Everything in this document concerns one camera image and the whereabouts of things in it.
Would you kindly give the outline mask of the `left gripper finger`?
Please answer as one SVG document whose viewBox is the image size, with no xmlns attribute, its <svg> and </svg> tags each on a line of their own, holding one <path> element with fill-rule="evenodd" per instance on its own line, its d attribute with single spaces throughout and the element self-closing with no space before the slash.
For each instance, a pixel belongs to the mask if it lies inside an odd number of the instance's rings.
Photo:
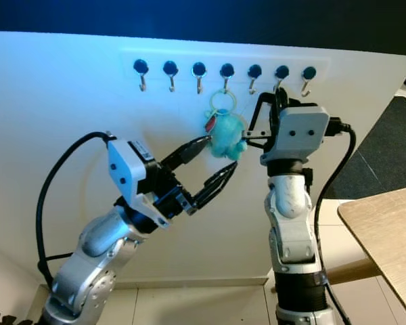
<svg viewBox="0 0 406 325">
<path fill-rule="evenodd" d="M 169 154 L 168 157 L 163 158 L 162 166 L 170 170 L 175 170 L 179 165 L 184 165 L 194 160 L 210 142 L 211 136 L 209 135 L 192 139 L 190 142 L 179 146 L 172 154 Z"/>
<path fill-rule="evenodd" d="M 217 197 L 221 193 L 222 189 L 227 186 L 227 183 L 233 177 L 234 171 L 236 171 L 238 161 L 233 161 L 228 165 L 225 165 L 221 170 L 212 174 L 209 179 L 204 183 L 204 187 L 196 195 L 194 195 L 194 207 L 203 208 L 213 198 Z"/>
</svg>

